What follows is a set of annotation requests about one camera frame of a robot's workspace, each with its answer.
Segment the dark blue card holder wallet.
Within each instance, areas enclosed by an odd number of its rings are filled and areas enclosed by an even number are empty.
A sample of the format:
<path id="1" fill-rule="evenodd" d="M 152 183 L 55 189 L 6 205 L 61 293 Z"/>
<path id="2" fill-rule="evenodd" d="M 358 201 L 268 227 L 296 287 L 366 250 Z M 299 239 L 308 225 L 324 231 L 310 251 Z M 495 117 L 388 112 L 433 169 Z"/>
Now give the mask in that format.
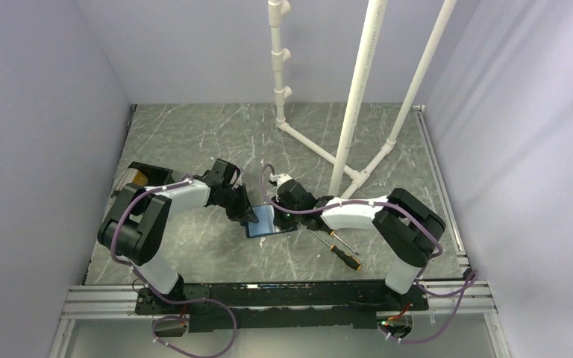
<path id="1" fill-rule="evenodd" d="M 298 229 L 297 227 L 279 228 L 274 223 L 275 213 L 274 207 L 271 205 L 252 207 L 252 210 L 258 218 L 258 222 L 242 223 L 242 226 L 245 228 L 245 235 L 249 239 L 290 233 Z"/>

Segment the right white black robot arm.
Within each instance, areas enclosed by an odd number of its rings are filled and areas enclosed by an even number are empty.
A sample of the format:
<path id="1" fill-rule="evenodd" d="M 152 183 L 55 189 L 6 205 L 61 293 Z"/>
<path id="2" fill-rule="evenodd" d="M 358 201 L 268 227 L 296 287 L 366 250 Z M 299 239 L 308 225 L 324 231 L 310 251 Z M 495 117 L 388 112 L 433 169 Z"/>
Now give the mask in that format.
<path id="1" fill-rule="evenodd" d="M 414 281 L 443 252 L 439 241 L 445 222 L 405 189 L 371 199 L 317 198 L 287 174 L 271 175 L 269 182 L 276 188 L 270 204 L 279 228 L 299 224 L 327 234 L 341 229 L 378 232 L 394 253 L 381 290 L 381 299 L 391 310 L 409 301 Z"/>

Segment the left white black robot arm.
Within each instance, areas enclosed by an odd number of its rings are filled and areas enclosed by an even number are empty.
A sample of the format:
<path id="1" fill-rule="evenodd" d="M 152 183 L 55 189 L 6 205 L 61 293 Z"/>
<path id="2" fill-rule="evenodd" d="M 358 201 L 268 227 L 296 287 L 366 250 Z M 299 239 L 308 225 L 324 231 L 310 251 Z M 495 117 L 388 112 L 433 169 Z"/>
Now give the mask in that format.
<path id="1" fill-rule="evenodd" d="M 114 262 L 128 266 L 155 294 L 165 313 L 177 312 L 186 298 L 184 279 L 160 252 L 172 214 L 217 206 L 232 222 L 257 223 L 241 171 L 218 158 L 199 176 L 187 175 L 162 186 L 125 185 L 98 229 L 97 240 Z"/>

